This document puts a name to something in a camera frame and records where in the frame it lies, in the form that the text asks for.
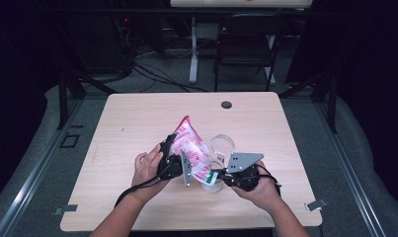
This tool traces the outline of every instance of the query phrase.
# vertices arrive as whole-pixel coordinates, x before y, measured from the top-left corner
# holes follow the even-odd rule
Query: table surface
[[[231,109],[221,103],[229,101]],[[65,212],[63,231],[92,231],[130,186],[134,158],[149,151],[190,116],[204,144],[230,136],[237,152],[264,153],[268,170],[282,184],[281,196],[304,226],[322,222],[279,97],[272,92],[115,94],[109,96]],[[192,179],[169,185],[141,211],[133,230],[200,230],[274,227],[271,217],[225,186],[206,193]]]
[[[310,8],[312,0],[171,0],[172,7]]]

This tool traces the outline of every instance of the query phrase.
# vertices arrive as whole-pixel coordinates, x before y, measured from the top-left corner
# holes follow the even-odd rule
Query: grommet
[[[228,101],[224,101],[224,102],[222,102],[222,104],[221,104],[221,107],[223,108],[223,109],[230,109],[230,108],[232,108],[232,103],[230,103],[230,102],[228,102]]]

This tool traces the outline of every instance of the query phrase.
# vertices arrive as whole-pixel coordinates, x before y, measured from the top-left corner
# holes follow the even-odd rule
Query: metal bracket
[[[233,152],[227,164],[226,173],[237,173],[246,170],[255,162],[264,158],[262,153],[239,153]]]
[[[193,166],[184,150],[181,150],[181,166],[183,167],[184,185],[188,187],[190,185],[190,177],[192,175]]]
[[[318,209],[322,210],[322,206],[327,205],[328,203],[325,201],[324,198],[317,199],[313,202],[310,202],[309,204],[305,203],[304,207],[310,211]]]
[[[53,215],[63,215],[64,212],[66,211],[76,211],[76,208],[78,208],[78,205],[76,204],[68,204],[65,205],[63,208],[55,208],[53,211]]]

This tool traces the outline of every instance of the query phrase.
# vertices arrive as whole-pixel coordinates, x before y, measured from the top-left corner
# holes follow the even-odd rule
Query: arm
[[[156,176],[159,162],[163,156],[159,149],[160,146],[158,144],[148,154],[145,152],[137,155],[134,162],[135,172],[131,182],[132,186],[141,184]],[[151,187],[139,189],[134,193],[128,194],[90,236],[127,237],[142,208],[159,194],[168,182],[162,181]]]
[[[265,167],[262,161],[257,164]],[[267,174],[260,167],[258,170],[260,174]],[[279,236],[309,236],[290,207],[277,193],[273,180],[260,179],[260,183],[250,192],[245,192],[237,187],[232,187],[232,190],[239,197],[250,200],[257,207],[268,212],[273,218]]]

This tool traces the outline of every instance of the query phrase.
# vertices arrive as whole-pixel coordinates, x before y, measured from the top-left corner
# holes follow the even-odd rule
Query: plastic bag
[[[181,155],[181,150],[184,150],[192,163],[193,177],[203,184],[214,185],[217,172],[211,171],[207,146],[202,144],[202,139],[192,127],[189,116],[183,118],[174,133],[177,133],[177,137],[171,146],[171,153]]]

